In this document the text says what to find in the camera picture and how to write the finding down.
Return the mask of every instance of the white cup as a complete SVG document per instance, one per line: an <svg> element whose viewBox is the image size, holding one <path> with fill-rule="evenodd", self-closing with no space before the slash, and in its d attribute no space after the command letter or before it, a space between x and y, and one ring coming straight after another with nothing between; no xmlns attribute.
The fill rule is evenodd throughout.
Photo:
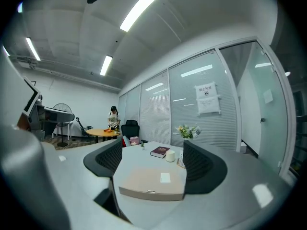
<svg viewBox="0 0 307 230"><path fill-rule="evenodd" d="M173 150L168 150L166 152L165 160L167 162L174 162L175 161L175 152Z"/></svg>

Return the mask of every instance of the monitor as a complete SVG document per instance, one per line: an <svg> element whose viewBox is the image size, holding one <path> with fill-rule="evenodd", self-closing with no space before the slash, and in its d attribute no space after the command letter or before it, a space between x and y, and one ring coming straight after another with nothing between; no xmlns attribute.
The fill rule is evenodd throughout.
<svg viewBox="0 0 307 230"><path fill-rule="evenodd" d="M31 98L29 99L27 105L25 106L23 113L27 116L30 115L32 108L40 95L40 91L31 83L31 81L24 76L25 83L29 86L29 88L33 91Z"/></svg>

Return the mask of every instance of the dark red book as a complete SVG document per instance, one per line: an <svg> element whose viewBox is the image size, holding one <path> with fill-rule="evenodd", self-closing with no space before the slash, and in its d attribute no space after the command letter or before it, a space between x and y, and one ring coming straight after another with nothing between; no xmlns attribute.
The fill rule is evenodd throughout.
<svg viewBox="0 0 307 230"><path fill-rule="evenodd" d="M158 147L155 150L150 152L150 155L158 157L158 158L164 158L166 155L166 152L169 150L169 148L165 147Z"/></svg>

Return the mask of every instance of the linear fluorescent light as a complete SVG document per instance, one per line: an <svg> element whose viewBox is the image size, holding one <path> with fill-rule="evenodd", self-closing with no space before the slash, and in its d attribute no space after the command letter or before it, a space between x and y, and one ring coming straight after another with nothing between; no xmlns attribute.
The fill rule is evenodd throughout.
<svg viewBox="0 0 307 230"><path fill-rule="evenodd" d="M165 90L168 90L168 89L165 89ZM160 90L160 91L158 91L158 92L156 92L156 93L154 93L154 94L157 94L157 93L162 92L162 91L165 91L165 90Z"/></svg>
<svg viewBox="0 0 307 230"><path fill-rule="evenodd" d="M38 56L38 54L37 54L37 52L36 52L36 50L35 50L35 48L34 48L34 46L33 46L33 44L32 44L31 39L30 39L29 37L27 37L26 40L27 40L27 43L28 43L30 49L32 50L33 55L35 56L35 58L36 58L38 61L40 61L40 57Z"/></svg>
<svg viewBox="0 0 307 230"><path fill-rule="evenodd" d="M212 65L208 65L208 66L205 66L205 67L201 67L201 68L197 68L193 71L188 71L186 73L183 73L181 74L181 77L184 78L188 75L192 75L192 74L195 74L195 73L198 73L198 72L201 72L201 71L205 71L205 70L208 70L208 69L211 69L212 68Z"/></svg>
<svg viewBox="0 0 307 230"><path fill-rule="evenodd" d="M129 31L133 23L138 19L138 17L147 9L147 7L155 0L138 0L138 2L131 9L120 28L124 31Z"/></svg>
<svg viewBox="0 0 307 230"><path fill-rule="evenodd" d="M106 56L104 64L102 65L102 68L101 68L100 75L105 76L106 70L109 67L111 61L112 61L112 57L111 56Z"/></svg>
<svg viewBox="0 0 307 230"><path fill-rule="evenodd" d="M159 87L159 86L161 86L161 85L163 85L163 84L164 84L164 83L158 83L158 84L156 84L156 85L154 85L154 86L152 86L152 87L146 89L146 91L152 90L152 89L154 89L154 88L156 88L156 87Z"/></svg>
<svg viewBox="0 0 307 230"><path fill-rule="evenodd" d="M183 98L183 99L179 99L179 100L173 100L173 102L177 102L177 101L183 101L183 100L186 100L186 98Z"/></svg>
<svg viewBox="0 0 307 230"><path fill-rule="evenodd" d="M9 52L6 51L5 47L4 46L2 46L2 47L3 47L4 52L7 54L7 56L10 56Z"/></svg>
<svg viewBox="0 0 307 230"><path fill-rule="evenodd" d="M271 65L272 65L271 63L262 63L262 64L257 64L255 66L255 68L257 68L257 67L267 67L267 66L271 66Z"/></svg>
<svg viewBox="0 0 307 230"><path fill-rule="evenodd" d="M18 11L19 13L22 13L22 12L23 12L23 3L22 3L22 2L18 5L17 11Z"/></svg>

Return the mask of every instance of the fan base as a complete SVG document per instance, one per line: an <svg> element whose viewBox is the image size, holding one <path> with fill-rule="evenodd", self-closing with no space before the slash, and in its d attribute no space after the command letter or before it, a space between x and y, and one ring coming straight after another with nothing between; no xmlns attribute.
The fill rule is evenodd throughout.
<svg viewBox="0 0 307 230"><path fill-rule="evenodd" d="M58 143L58 147L65 147L67 145L68 145L68 143L66 143L66 142L59 142Z"/></svg>

